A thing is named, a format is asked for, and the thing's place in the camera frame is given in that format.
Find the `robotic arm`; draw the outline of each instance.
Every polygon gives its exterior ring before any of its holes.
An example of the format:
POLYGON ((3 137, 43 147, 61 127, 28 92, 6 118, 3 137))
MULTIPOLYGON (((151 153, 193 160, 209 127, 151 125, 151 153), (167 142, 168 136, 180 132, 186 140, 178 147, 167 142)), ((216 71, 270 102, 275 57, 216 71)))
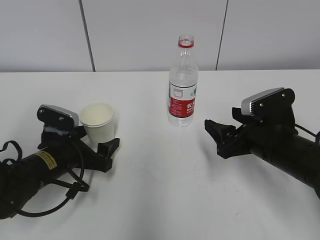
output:
POLYGON ((86 132, 83 126, 78 126, 76 113, 53 105, 41 105, 37 117, 44 122, 38 146, 40 151, 22 158, 22 150, 15 141, 6 142, 0 149, 0 152, 5 151, 12 144, 18 152, 17 160, 7 158, 0 162, 0 219, 16 214, 26 217, 51 214, 74 199, 78 192, 88 192, 90 186, 82 180, 85 169, 106 173, 112 168, 111 156, 119 147, 119 138, 99 143, 95 153, 81 141, 86 132), (73 168, 81 169, 79 176, 73 168), (57 179, 65 173, 75 179, 73 184, 57 179), (67 188, 65 200, 48 211, 23 211, 26 202, 48 184, 67 188))
POLYGON ((295 127, 306 129, 295 123, 294 100, 289 88, 269 89, 232 108, 233 119, 242 123, 239 128, 212 120, 205 120, 204 128, 219 156, 256 155, 313 188, 320 198, 320 134, 311 133, 316 142, 298 135, 295 127))

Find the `table surface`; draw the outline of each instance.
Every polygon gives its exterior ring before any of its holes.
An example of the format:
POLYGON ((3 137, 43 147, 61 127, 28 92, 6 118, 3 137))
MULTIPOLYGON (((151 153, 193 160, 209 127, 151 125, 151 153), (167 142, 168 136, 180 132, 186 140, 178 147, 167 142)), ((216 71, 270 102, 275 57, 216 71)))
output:
MULTIPOLYGON (((111 171, 86 171, 88 193, 49 216, 1 220, 1 239, 318 240, 314 190, 253 155, 217 156, 204 120, 239 126, 232 107, 286 87, 296 94, 296 122, 317 132, 319 79, 320 70, 201 71, 193 123, 178 128, 167 120, 167 72, 0 73, 1 144, 16 140, 32 154, 41 104, 79 113, 98 101, 114 107, 120 138, 111 171)), ((46 186, 24 210, 50 209, 65 192, 46 186)))

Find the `red bottle label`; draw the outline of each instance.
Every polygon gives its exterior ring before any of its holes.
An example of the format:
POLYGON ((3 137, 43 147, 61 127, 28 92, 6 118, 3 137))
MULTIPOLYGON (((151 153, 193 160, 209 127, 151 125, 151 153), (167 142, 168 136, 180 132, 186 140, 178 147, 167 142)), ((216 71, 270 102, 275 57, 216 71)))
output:
POLYGON ((197 84, 189 87, 175 86, 169 82, 169 113, 178 118, 194 114, 197 84))

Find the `white paper cup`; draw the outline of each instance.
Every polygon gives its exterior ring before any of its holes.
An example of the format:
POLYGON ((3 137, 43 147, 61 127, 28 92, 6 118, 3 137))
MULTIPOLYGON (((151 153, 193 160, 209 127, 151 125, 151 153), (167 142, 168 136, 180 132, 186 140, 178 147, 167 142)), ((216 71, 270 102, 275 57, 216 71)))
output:
POLYGON ((104 102, 94 102, 80 112, 80 122, 84 126, 92 148, 98 143, 106 143, 115 138, 114 110, 104 102))

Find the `yellow warning label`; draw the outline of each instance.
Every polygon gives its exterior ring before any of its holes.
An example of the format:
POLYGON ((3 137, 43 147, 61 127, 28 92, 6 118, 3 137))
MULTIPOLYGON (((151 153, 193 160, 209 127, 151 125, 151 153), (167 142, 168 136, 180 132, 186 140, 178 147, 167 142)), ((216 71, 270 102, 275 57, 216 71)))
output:
POLYGON ((49 170, 52 170, 55 167, 57 167, 57 163, 56 163, 55 159, 48 152, 46 152, 46 151, 38 151, 38 152, 34 153, 34 155, 37 155, 40 158, 42 158, 43 161, 48 166, 49 170))

